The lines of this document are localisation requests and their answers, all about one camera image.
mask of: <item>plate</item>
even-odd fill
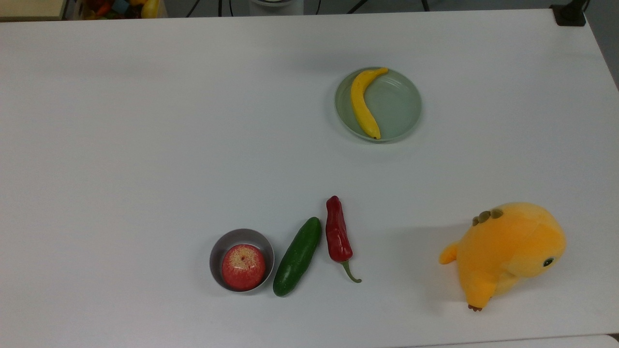
[[[416,86],[404,75],[389,69],[377,77],[365,91],[365,103],[372,112],[380,139],[373,139],[359,126],[350,101],[350,86],[360,72],[379,67],[364,67],[348,75],[335,92],[335,109],[340,120],[354,135],[372,142],[402,139],[415,128],[421,117],[422,98]]]

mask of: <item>stuffed toy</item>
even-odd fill
[[[535,204],[507,203],[473,218],[460,241],[439,257],[457,260],[460,285],[469,308],[480,311],[490,297],[507,292],[520,278],[544,273],[565,250],[559,223]]]

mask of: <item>banana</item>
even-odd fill
[[[365,105],[365,90],[370,83],[378,76],[387,73],[389,69],[382,67],[376,70],[365,70],[359,73],[350,86],[350,101],[352,102],[352,110],[355,112],[355,117],[359,126],[363,131],[374,139],[381,138],[381,131],[378,129],[378,124],[372,116],[372,112]]]
[[[159,0],[147,0],[142,7],[142,18],[157,18]]]

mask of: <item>bowl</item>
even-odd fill
[[[264,257],[265,270],[262,280],[257,286],[250,290],[235,290],[223,280],[223,257],[226,255],[228,250],[239,244],[249,244],[255,246]],[[248,228],[240,228],[238,230],[230,231],[219,238],[210,252],[209,264],[210,273],[213,275],[215,281],[224,289],[232,292],[250,292],[260,288],[260,286],[263,285],[271,275],[275,265],[275,253],[273,252],[273,247],[269,243],[268,239],[260,232],[250,230]]]

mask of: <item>apple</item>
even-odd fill
[[[264,277],[265,270],[264,256],[253,245],[235,245],[223,257],[223,281],[237,291],[257,287]]]

